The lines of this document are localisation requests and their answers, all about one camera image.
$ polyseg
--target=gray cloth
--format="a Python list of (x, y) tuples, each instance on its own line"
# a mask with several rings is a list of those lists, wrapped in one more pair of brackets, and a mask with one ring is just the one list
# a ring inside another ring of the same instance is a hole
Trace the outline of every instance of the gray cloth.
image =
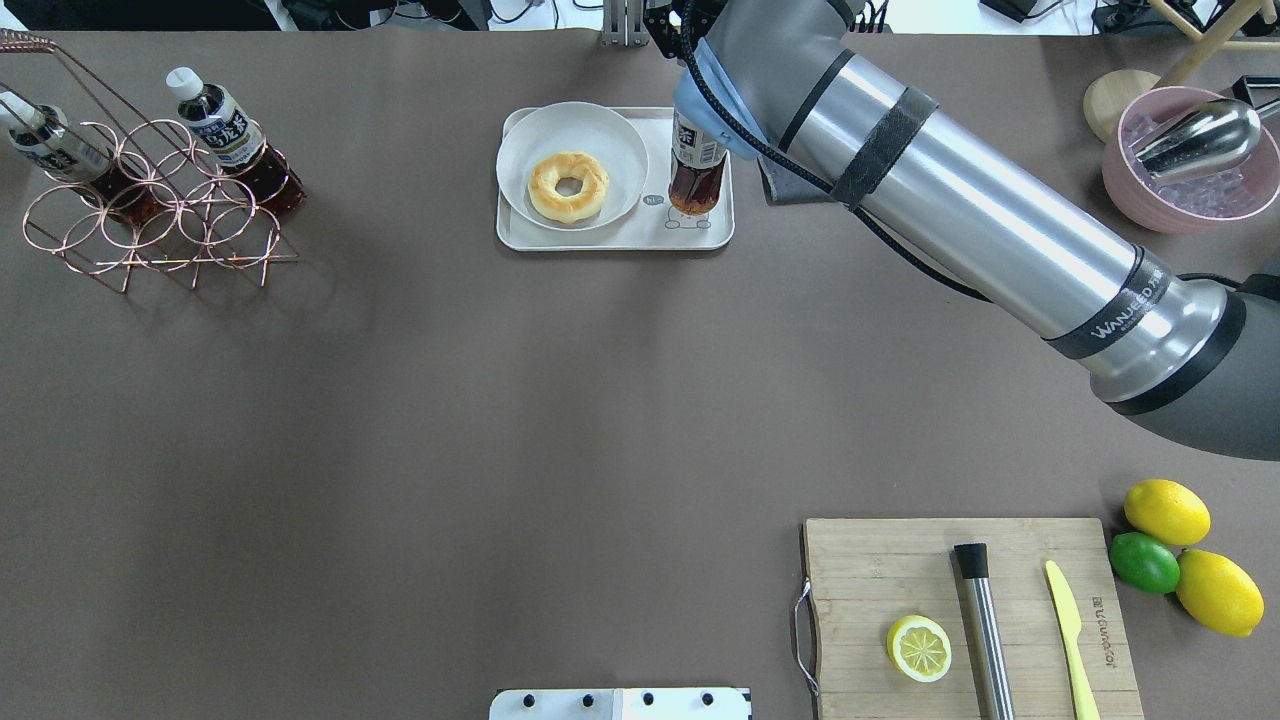
[(764, 178), (764, 191), (774, 205), (795, 205), (799, 202), (831, 202), (831, 196), (769, 160), (760, 158), (760, 176)]

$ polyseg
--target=black muddler tip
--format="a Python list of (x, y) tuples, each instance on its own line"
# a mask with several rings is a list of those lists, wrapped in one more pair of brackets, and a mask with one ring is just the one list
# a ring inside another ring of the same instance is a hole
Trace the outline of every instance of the black muddler tip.
[(960, 577), (966, 580), (986, 578), (987, 575), (987, 543), (972, 542), (955, 547), (956, 560), (960, 561)]

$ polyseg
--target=metal scoop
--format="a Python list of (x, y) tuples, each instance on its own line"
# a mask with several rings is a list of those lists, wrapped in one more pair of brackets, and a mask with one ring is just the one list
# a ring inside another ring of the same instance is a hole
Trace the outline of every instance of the metal scoop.
[(1134, 147), (1134, 158), (1158, 184), (1229, 170), (1248, 159), (1262, 140), (1258, 111), (1240, 100), (1198, 105)]

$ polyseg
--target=white bottle cap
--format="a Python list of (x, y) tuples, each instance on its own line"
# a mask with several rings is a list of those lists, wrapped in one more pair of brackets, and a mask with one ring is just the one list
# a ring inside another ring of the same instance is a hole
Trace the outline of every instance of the white bottle cap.
[(191, 100), (205, 90), (205, 81), (191, 68), (174, 68), (165, 78), (165, 83), (178, 100)]
[(26, 131), (29, 126), (31, 128), (38, 128), (45, 124), (45, 118), (40, 110), (31, 106), (29, 102), (18, 97), (13, 92), (0, 92), (0, 120), (8, 123), (15, 131)]

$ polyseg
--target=black tape band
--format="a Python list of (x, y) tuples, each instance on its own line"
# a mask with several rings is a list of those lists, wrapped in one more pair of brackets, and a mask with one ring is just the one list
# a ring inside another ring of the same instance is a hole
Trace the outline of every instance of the black tape band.
[(796, 110), (795, 115), (792, 115), (791, 124), (787, 126), (787, 132), (782, 133), (782, 138), (778, 140), (778, 150), (786, 152), (791, 149), (791, 141), (795, 140), (796, 133), (800, 132), (800, 126), (803, 126), (809, 118), (809, 113), (813, 110), (813, 106), (818, 104), (818, 99), (822, 97), (823, 92), (827, 92), (827, 88), (831, 87), (831, 82), (836, 79), (836, 76), (838, 76), (840, 70), (849, 64), (849, 60), (852, 56), (852, 50), (842, 51), (836, 56), (835, 61), (827, 67), (827, 72), (822, 73), (822, 77), (818, 78), (813, 90), (809, 91), (809, 96), (804, 99), (800, 109)]
[(864, 197), (876, 192), (890, 168), (915, 140), (924, 120), (937, 109), (937, 101), (919, 90), (908, 87), (902, 91), (893, 108), (872, 128), (867, 142), (845, 168), (845, 174), (836, 181), (831, 197), (846, 208), (860, 205)]
[(1236, 292), (1248, 292), (1249, 295), (1280, 302), (1280, 278), (1263, 274), (1249, 275), (1240, 283), (1240, 288)]
[(1074, 331), (1044, 342), (1071, 360), (1102, 352), (1135, 328), (1160, 302), (1171, 278), (1169, 268), (1138, 247), (1133, 269), (1111, 302)]
[(1217, 368), (1219, 363), (1226, 357), (1226, 354), (1235, 347), (1235, 341), (1240, 338), (1240, 332), (1244, 329), (1244, 320), (1248, 314), (1249, 310), (1244, 305), (1244, 301), (1236, 297), (1235, 293), (1228, 293), (1226, 310), (1222, 311), (1222, 319), (1217, 322), (1217, 327), (1210, 333), (1208, 340), (1204, 341), (1204, 347), (1199, 352), (1184, 363), (1172, 375), (1169, 375), (1162, 383), (1147, 392), (1129, 400), (1107, 402), (1107, 405), (1121, 415), (1142, 415), (1143, 413), (1160, 410), (1187, 395), (1188, 391), (1207, 378), (1213, 372), (1213, 368)]
[(858, 19), (858, 15), (854, 14), (849, 3), (845, 3), (845, 0), (827, 0), (827, 4), (840, 13), (840, 19), (845, 20), (845, 29), (852, 29), (854, 20)]

